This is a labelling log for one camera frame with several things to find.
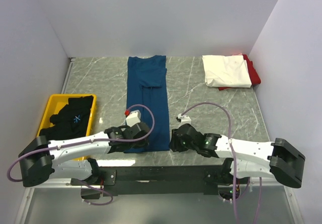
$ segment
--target red cloth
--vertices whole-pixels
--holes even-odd
[[[248,74],[250,74],[250,79],[251,79],[251,82],[252,82],[252,86],[260,84],[261,79],[258,76],[258,74],[257,74],[257,72],[256,72],[256,70],[255,70],[255,68],[253,66],[253,62],[250,61],[250,59],[248,59],[246,54],[243,54],[243,57],[244,57],[244,60],[246,60],[246,62],[247,62]],[[225,90],[225,89],[230,89],[230,88],[232,88],[232,87],[218,87],[218,89],[220,91]]]

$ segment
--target wall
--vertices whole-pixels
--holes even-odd
[[[68,56],[249,53],[277,0],[39,0]]]
[[[250,58],[262,78],[256,94],[271,139],[305,156],[296,196],[305,223],[320,223],[322,192],[322,0],[279,0]]]
[[[10,224],[24,188],[6,179],[7,168],[36,135],[49,95],[60,92],[68,58],[37,0],[0,0],[0,17],[0,222]]]

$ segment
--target marble tabletop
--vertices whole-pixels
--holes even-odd
[[[97,111],[92,133],[125,123],[128,57],[75,58],[66,84],[66,94],[97,95]],[[204,83],[201,57],[167,57],[167,93],[170,129],[177,128],[176,116],[199,102],[214,102],[226,107],[232,116],[233,138],[268,141],[268,134],[255,92],[250,89],[219,91]],[[200,132],[227,135],[225,113],[214,106],[203,105],[188,114]],[[172,166],[216,165],[223,159],[205,158],[194,151],[183,153],[148,152],[96,155],[100,166]]]

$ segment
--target white towel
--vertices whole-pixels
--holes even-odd
[[[247,62],[242,55],[204,55],[202,61],[207,86],[244,88],[252,86]]]

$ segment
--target yellow bin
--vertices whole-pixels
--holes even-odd
[[[68,104],[69,98],[71,98],[71,97],[87,97],[87,96],[93,96],[93,103],[92,103],[89,123],[87,125],[87,130],[86,130],[86,136],[89,136],[91,134],[92,123],[93,123],[93,119],[94,119],[94,115],[95,115],[95,111],[96,111],[96,95],[94,95],[94,94],[54,94],[54,95],[51,95],[48,100],[44,116],[42,117],[37,136],[39,136],[41,129],[52,127],[54,125],[49,121],[49,118],[53,114],[58,114],[59,111],[66,104]],[[86,158],[87,157],[81,157],[81,158],[78,158],[75,160],[85,160]]]

